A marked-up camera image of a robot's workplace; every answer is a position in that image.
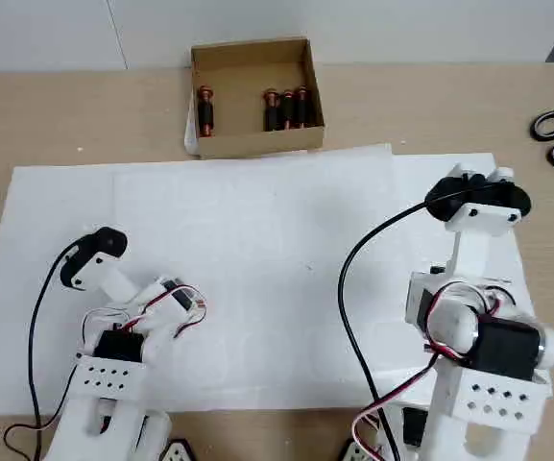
white wall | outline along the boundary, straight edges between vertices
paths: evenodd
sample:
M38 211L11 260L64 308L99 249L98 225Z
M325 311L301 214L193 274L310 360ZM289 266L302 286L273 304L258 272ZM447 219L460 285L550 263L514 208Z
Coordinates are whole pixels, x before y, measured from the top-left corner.
M544 61L554 0L0 0L0 70L188 64L192 44L307 35L317 61ZM120 35L122 49L117 42Z
M0 70L123 69L106 0L0 0Z

wooden table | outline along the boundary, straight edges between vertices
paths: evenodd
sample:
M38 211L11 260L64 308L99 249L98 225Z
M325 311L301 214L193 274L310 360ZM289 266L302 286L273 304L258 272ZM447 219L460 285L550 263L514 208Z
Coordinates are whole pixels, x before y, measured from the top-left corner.
M536 309L554 327L554 168L530 119L554 109L554 64L319 66L326 149L493 152L534 210L517 227ZM15 165L183 160L187 70L0 74L0 215ZM191 413L174 433L200 460L333 460L350 410ZM1 430L18 418L0 417ZM29 447L33 434L14 441ZM554 400L530 459L554 458ZM0 460L15 459L0 442Z

white foam sheet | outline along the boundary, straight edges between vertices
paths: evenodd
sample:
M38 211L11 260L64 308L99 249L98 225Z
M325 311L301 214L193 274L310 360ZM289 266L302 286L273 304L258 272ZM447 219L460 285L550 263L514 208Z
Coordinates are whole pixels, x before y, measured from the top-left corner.
M340 265L364 232L420 200L463 158L492 169L491 156L392 158L387 146L262 160L16 168L0 226L0 414L31 413L26 331L48 264L69 241L102 225L128 234L122 268L131 277L181 276L209 300L205 322L160 358L152 405L182 411L366 403L336 307ZM420 214L387 231L351 267L351 323L380 389L428 358L402 322L407 282L426 261L445 261L451 239ZM496 242L489 269L523 279L513 236ZM36 333L45 412L60 398L82 316L105 301L60 285L48 292ZM431 379L405 397L427 402Z

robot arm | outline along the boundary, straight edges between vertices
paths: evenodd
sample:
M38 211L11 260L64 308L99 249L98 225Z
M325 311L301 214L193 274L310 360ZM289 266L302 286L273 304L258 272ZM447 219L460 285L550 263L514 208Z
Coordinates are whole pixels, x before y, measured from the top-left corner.
M101 228L81 240L60 271L64 286L102 289L119 306L151 311L125 326L104 323L87 337L46 461L157 461L170 434L167 413L147 407L160 348L204 301L178 279L160 277L139 289L118 268L124 233ZM191 459L180 443L180 459Z
M513 182L513 172L497 169L484 178L457 166L426 200L471 181ZM453 253L445 268L412 275L406 321L458 360L440 358L435 366L420 461L523 460L551 395L539 370L554 366L554 330L514 299L511 282L483 277L490 239L530 210L518 187L494 192L428 208L456 232ZM492 435L474 447L467 441L470 424L489 427Z

open cardboard box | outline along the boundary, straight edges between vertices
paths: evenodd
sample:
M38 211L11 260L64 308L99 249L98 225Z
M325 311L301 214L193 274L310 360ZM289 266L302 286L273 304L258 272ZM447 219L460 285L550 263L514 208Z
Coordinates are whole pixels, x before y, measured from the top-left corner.
M311 46L304 37L242 41L191 48L193 94L212 88L214 130L198 137L202 158L260 156L271 152L316 149L324 142L324 116L313 68ZM264 91L306 85L311 96L310 126L264 132ZM195 114L196 134L201 132Z

